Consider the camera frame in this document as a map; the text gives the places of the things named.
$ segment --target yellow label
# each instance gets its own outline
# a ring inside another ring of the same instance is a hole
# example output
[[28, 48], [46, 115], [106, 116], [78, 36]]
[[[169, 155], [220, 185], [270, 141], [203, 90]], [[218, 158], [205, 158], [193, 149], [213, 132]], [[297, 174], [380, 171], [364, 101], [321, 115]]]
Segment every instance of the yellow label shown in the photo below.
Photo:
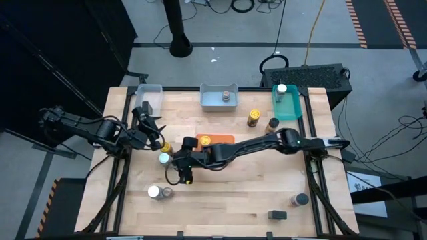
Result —
[[258, 119], [260, 118], [260, 112], [257, 109], [251, 110], [250, 116], [253, 119]]
[[200, 143], [202, 146], [209, 145], [211, 143], [211, 138], [208, 136], [203, 136], [200, 138]]
[[164, 153], [168, 152], [171, 149], [171, 145], [169, 143], [165, 143], [165, 145], [163, 146], [163, 148], [160, 150]]

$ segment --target yellow cable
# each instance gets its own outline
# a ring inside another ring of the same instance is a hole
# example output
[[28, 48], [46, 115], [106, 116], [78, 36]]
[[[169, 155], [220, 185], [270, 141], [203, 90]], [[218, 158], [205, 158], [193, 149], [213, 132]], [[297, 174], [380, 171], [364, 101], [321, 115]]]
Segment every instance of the yellow cable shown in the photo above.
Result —
[[322, 0], [322, 4], [320, 5], [318, 16], [316, 17], [316, 20], [314, 20], [312, 30], [310, 31], [310, 38], [308, 39], [307, 50], [306, 50], [306, 58], [304, 59], [304, 65], [307, 65], [308, 49], [310, 49], [310, 43], [312, 41], [314, 27], [316, 27], [316, 23], [318, 22], [318, 19], [319, 19], [320, 13], [322, 12], [324, 4], [325, 4], [325, 0]]

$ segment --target wooden table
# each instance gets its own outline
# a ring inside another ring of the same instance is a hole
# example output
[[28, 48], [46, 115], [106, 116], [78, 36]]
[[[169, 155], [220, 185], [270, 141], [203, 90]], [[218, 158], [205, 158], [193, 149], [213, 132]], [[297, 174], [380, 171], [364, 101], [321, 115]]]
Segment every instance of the wooden table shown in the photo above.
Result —
[[[122, 116], [126, 88], [112, 87], [104, 115]], [[268, 120], [274, 116], [271, 93], [239, 92], [239, 106], [233, 113], [205, 113], [199, 104], [198, 92], [163, 92], [162, 118], [157, 125], [167, 125], [163, 134], [177, 151], [185, 136], [198, 133], [232, 134], [236, 142], [264, 134]], [[310, 103], [318, 137], [336, 135], [325, 89], [309, 89]], [[301, 97], [306, 135], [310, 136], [304, 99]], [[133, 109], [135, 97], [131, 101]], [[259, 109], [261, 118], [256, 127], [246, 125], [251, 109]], [[129, 112], [129, 124], [132, 114]], [[297, 121], [281, 122], [280, 127], [298, 130]], [[338, 150], [330, 155], [340, 157]], [[309, 194], [304, 158], [301, 152], [282, 155], [265, 150], [238, 157], [220, 172], [194, 169], [193, 185], [172, 186], [171, 199], [156, 201], [147, 195], [151, 185], [167, 187], [164, 168], [158, 163], [159, 151], [132, 152], [132, 159], [123, 206], [120, 235], [185, 236], [266, 236], [315, 237], [311, 203], [290, 207], [289, 198], [297, 193]], [[105, 157], [95, 150], [91, 167]], [[75, 230], [82, 230], [105, 202], [113, 160], [96, 169], [87, 180]], [[323, 161], [331, 204], [348, 226], [358, 232], [346, 174], [342, 162]], [[171, 181], [177, 180], [170, 172]], [[324, 233], [328, 232], [323, 205], [318, 201]], [[116, 205], [111, 207], [108, 230], [113, 228]], [[267, 218], [270, 210], [288, 212], [285, 221]]]

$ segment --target white paper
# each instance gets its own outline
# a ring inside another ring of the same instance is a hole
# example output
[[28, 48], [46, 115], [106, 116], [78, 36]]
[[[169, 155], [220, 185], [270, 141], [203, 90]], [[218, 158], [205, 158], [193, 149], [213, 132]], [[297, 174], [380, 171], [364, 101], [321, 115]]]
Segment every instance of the white paper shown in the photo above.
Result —
[[[381, 186], [381, 178], [379, 176], [362, 174], [362, 173], [354, 173], [354, 172], [350, 172], [350, 173], [372, 184], [375, 187]], [[364, 189], [372, 188], [368, 184], [351, 176], [350, 174], [347, 174], [347, 180], [348, 180], [348, 187], [351, 193], [355, 191], [361, 191]], [[377, 216], [377, 217], [387, 217], [386, 203], [383, 201], [375, 202], [375, 203], [355, 204], [353, 205], [353, 208], [355, 213], [370, 215], [370, 216]]]

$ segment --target gray tray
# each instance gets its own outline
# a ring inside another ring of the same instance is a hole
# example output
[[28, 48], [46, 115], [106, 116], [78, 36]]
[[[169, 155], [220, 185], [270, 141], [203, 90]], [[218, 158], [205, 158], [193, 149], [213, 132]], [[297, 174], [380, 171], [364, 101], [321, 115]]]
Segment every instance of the gray tray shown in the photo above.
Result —
[[[222, 101], [222, 93], [230, 92], [230, 100]], [[200, 85], [200, 105], [203, 111], [224, 112], [235, 111], [238, 106], [238, 85], [211, 86], [206, 83]]]

